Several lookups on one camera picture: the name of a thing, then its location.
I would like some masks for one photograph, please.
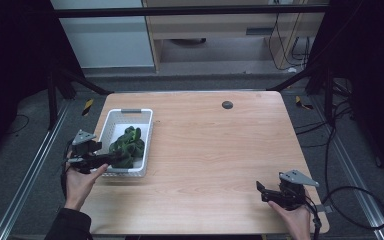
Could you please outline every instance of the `white plastic bin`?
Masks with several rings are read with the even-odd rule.
[[[151,109],[112,109],[108,112],[104,127],[99,137],[102,142],[102,149],[97,154],[106,154],[109,152],[111,143],[124,134],[124,130],[130,126],[141,129],[141,139],[145,143],[143,158],[136,158],[133,161],[133,168],[112,168],[103,174],[107,177],[143,177],[146,174],[146,165],[148,162],[148,152],[151,143],[152,133],[152,115]]]

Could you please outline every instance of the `green plush toy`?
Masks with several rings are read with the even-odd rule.
[[[109,152],[121,152],[121,161],[112,164],[113,168],[133,168],[133,160],[143,157],[145,143],[140,139],[141,129],[130,126],[124,130],[124,134],[111,143]]]

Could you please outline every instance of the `white cabinet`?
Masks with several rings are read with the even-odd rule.
[[[55,9],[142,7],[140,0],[51,0]],[[154,67],[144,17],[60,19],[83,70]]]

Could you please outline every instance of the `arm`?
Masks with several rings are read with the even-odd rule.
[[[295,210],[287,211],[273,201],[268,202],[275,210],[288,228],[289,233],[295,240],[309,240],[310,238],[310,212],[303,205]]]
[[[99,167],[91,174],[82,174],[68,167],[67,200],[63,209],[58,212],[45,240],[91,239],[89,233],[92,223],[90,217],[80,212],[83,203],[92,190],[95,180],[108,168],[107,164]]]

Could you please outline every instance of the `small dark disc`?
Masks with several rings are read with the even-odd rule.
[[[233,108],[233,103],[231,101],[224,101],[221,106],[224,108],[224,109],[231,109]]]

